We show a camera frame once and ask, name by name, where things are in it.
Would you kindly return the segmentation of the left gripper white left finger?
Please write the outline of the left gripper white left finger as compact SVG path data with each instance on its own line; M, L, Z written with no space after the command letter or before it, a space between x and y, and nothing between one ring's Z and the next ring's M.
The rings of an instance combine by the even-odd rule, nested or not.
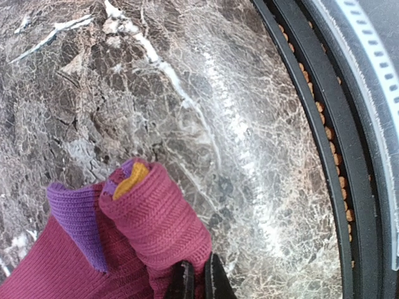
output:
M165 299L194 299L195 274L188 261L176 263L173 267L173 279L165 293Z

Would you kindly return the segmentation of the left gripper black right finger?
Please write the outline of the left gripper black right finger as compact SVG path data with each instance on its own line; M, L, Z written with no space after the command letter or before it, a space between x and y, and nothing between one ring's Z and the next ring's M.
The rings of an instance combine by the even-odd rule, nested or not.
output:
M237 299L217 254L209 256L204 268L205 299Z

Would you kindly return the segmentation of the maroon striped sock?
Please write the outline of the maroon striped sock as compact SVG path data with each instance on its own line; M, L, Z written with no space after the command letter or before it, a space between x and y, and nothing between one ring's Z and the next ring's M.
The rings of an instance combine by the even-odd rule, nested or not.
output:
M51 184L47 198L48 223L2 298L164 298L184 261L204 297L211 236L161 164L131 159L102 183Z

